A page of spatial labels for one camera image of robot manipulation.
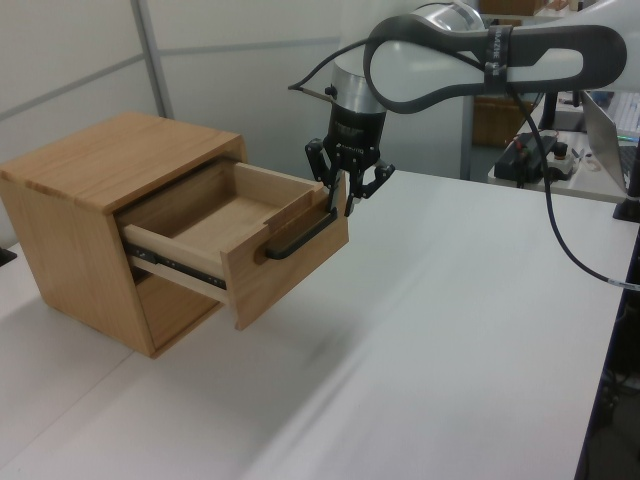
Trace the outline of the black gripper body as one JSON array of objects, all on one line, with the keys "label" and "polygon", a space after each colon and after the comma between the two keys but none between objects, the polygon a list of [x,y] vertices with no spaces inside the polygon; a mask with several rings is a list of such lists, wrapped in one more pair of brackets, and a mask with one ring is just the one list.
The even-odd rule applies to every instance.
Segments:
[{"label": "black gripper body", "polygon": [[380,140],[386,113],[358,113],[336,103],[332,105],[324,150],[331,163],[350,169],[357,160],[359,169],[368,169],[380,159]]}]

